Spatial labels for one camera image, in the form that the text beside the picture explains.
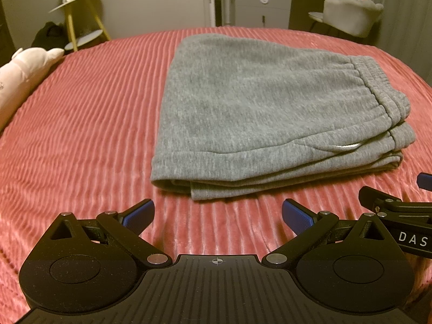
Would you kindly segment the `yellow legged side table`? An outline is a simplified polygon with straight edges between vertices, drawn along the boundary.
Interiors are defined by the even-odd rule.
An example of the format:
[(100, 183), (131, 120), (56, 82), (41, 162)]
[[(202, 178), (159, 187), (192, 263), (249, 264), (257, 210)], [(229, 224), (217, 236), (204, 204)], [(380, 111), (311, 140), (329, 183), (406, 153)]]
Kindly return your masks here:
[(65, 17), (68, 39), (65, 51), (75, 52), (98, 40), (111, 40), (100, 16), (98, 4), (101, 4), (101, 0), (72, 0), (49, 11), (49, 13), (60, 11)]

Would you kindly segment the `grey sweatpants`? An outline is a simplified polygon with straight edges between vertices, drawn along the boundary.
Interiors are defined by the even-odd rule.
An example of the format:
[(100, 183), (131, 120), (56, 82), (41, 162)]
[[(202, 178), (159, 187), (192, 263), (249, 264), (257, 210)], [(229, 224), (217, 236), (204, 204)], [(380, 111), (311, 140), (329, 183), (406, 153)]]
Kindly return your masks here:
[(168, 70), (151, 182), (212, 200), (393, 169), (409, 112), (369, 56), (193, 35)]

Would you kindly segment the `black bag on floor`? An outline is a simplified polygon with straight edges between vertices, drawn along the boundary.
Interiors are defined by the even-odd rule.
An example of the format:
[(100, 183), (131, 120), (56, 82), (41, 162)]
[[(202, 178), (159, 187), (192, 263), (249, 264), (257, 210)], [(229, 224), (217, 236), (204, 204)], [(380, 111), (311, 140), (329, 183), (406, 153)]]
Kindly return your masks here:
[(68, 42), (67, 32), (63, 25), (49, 21), (37, 32), (31, 47), (51, 50), (53, 48), (64, 48)]

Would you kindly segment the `grey drawer cabinet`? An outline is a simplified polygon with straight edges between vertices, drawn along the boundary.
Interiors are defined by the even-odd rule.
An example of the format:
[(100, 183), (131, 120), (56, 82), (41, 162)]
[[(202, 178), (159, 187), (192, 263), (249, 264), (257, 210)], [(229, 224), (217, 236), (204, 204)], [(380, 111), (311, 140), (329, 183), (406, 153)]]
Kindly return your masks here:
[(288, 29), (292, 0), (229, 0), (230, 25)]

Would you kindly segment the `pink plush pillow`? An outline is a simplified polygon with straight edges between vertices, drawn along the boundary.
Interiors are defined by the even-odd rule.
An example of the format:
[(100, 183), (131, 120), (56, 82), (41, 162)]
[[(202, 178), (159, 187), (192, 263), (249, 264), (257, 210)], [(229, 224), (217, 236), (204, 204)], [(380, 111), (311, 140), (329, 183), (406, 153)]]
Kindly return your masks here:
[(1, 130), (64, 53), (62, 48), (20, 48), (1, 67)]

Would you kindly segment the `pink ribbed bedspread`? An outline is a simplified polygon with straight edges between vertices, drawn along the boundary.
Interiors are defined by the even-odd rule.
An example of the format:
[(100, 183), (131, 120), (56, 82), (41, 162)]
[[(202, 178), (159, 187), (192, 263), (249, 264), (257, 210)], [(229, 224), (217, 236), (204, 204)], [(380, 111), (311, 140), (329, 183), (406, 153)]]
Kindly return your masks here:
[(215, 202), (195, 202), (151, 184), (160, 103), (177, 45), (194, 29), (154, 32), (65, 56), (1, 133), (1, 322), (28, 311), (18, 282), (27, 255), (52, 221), (70, 211), (92, 219), (150, 198), (144, 239), (180, 254), (264, 256), (291, 239), (281, 205), (291, 198), (342, 219), (362, 212), (361, 187), (405, 201), (428, 201), (417, 175), (431, 171), (431, 87), (402, 61), (373, 46), (283, 29), (220, 27), (220, 34), (299, 48), (373, 57), (411, 103), (416, 141), (396, 170), (313, 182)]

